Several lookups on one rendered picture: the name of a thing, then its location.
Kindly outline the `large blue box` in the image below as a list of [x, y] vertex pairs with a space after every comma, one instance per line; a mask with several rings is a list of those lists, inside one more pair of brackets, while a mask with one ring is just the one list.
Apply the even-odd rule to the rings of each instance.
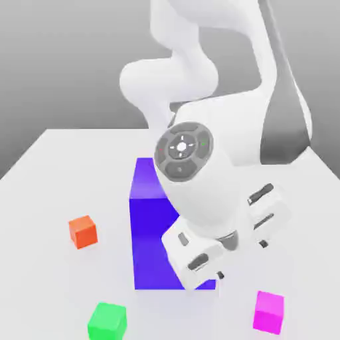
[[129, 215], [135, 289], [183, 290], [161, 241], [179, 214], [169, 202], [151, 158], [136, 159]]

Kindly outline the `small green cube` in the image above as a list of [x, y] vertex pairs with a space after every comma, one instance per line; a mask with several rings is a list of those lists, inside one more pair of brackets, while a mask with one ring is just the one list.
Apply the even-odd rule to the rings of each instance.
[[126, 307], [100, 302], [89, 322], [90, 340], [123, 340], [127, 329]]

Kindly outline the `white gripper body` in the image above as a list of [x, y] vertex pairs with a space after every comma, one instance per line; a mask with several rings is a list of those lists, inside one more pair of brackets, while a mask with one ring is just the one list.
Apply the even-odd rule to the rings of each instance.
[[268, 183], [240, 206], [231, 229], [223, 236], [200, 236], [180, 216], [161, 240], [181, 285], [194, 290], [208, 280], [223, 279], [227, 264], [250, 246], [267, 247], [269, 239], [289, 219], [284, 193], [279, 186]]

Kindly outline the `small magenta cube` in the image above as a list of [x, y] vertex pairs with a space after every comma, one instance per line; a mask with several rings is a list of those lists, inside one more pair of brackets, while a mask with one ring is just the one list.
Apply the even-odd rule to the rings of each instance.
[[253, 328], [279, 335], [284, 320], [284, 296], [258, 291]]

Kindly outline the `small orange cube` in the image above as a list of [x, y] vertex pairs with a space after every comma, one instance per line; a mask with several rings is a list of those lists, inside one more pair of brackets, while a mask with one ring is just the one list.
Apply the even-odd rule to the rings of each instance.
[[98, 242], [96, 225], [88, 215], [71, 220], [68, 225], [71, 240], [77, 249]]

